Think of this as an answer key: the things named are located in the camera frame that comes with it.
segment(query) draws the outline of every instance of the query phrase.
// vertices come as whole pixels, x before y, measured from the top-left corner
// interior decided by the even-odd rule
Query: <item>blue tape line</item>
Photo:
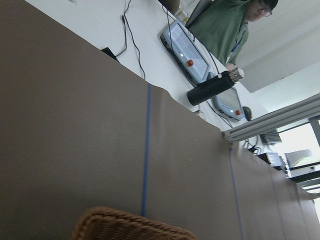
[[[144,147],[143,183],[142,183],[142,204],[141,204],[141,216],[142,217],[146,216],[147,191],[148,191],[151,89],[152,89],[152,85],[150,83],[148,83],[147,105],[146,105],[146,122],[145,122],[145,147]]]
[[[279,217],[280,217],[282,235],[283,235],[284,240],[287,240],[287,234],[286,234],[286,231],[285,231],[285,225],[284,225],[284,221],[283,221],[283,216],[282,216],[281,211],[280,211],[279,199],[278,199],[278,195],[277,195],[277,192],[276,192],[274,178],[272,177],[271,167],[269,167],[268,169],[269,169],[269,174],[270,174],[270,177],[271,177],[271,185],[272,185],[272,189],[273,189],[273,193],[274,193],[274,197],[275,197],[276,207],[277,207],[278,214],[279,214]]]
[[[233,163],[232,163],[232,150],[233,149],[230,147],[229,148],[229,161],[230,161],[232,184],[233,184],[233,191],[234,191],[234,197],[235,197],[236,212],[237,212],[238,221],[239,221],[241,239],[245,240],[244,228],[243,228],[243,224],[242,224],[241,212],[240,212],[240,207],[239,207],[239,197],[238,197],[238,193],[237,193],[236,179],[235,179],[235,174],[234,174],[234,166],[233,166]]]

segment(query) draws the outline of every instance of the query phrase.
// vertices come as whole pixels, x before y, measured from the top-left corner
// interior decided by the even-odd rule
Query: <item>black device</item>
[[[246,119],[248,122],[250,122],[251,119],[252,119],[252,112],[251,112],[250,107],[248,107],[248,106],[243,106],[242,109],[243,109],[243,112],[244,112],[245,119]]]
[[[282,170],[282,166],[284,165],[284,162],[282,158],[278,155],[278,153],[265,152],[257,156],[261,158],[263,161],[265,161],[267,164],[270,164],[271,167],[274,167],[278,171]]]
[[[264,144],[282,143],[282,140],[281,140],[277,130],[271,130],[271,131],[265,132],[263,134],[260,134],[260,137],[261,137],[261,141]]]
[[[104,49],[101,50],[102,52],[104,52],[105,54],[107,54],[109,57],[113,58],[114,60],[118,61],[117,57],[114,55],[114,53],[110,50],[109,47],[106,47]]]

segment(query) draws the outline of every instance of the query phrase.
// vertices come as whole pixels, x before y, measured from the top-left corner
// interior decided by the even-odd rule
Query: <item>red emergency stop button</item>
[[[189,68],[194,65],[194,61],[192,61],[192,59],[186,61],[185,63],[186,63],[186,65],[187,65]]]

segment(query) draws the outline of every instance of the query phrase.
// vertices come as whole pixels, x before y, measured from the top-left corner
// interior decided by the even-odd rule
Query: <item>person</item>
[[[278,0],[214,0],[189,30],[228,70],[232,70],[248,39],[248,22],[270,16],[277,3]]]

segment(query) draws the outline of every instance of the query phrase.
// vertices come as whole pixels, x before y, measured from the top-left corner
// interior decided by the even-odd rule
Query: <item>white desk surface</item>
[[[109,47],[117,55],[125,46],[124,27],[121,20],[129,0],[77,0],[77,4],[68,0],[26,0],[49,17],[64,25],[98,49]],[[145,71],[145,80],[154,86],[161,87],[169,92],[171,97],[192,112],[199,106],[192,106],[187,99],[187,91],[192,85],[179,69],[173,57],[163,46],[160,35],[168,27],[167,14],[157,0],[132,0],[126,13],[134,41],[140,49],[141,65]],[[205,48],[195,41],[195,44],[212,62]],[[139,76],[143,76],[139,67],[138,52],[136,51],[130,33],[127,30],[127,50],[117,57],[122,65]],[[219,71],[225,67],[216,61]],[[216,72],[212,64],[211,71]],[[252,110],[253,118],[267,113],[267,110],[257,103],[248,90],[240,83],[236,83],[240,102]],[[204,102],[200,104],[205,120],[220,128],[229,129]],[[235,127],[246,120],[229,120]]]

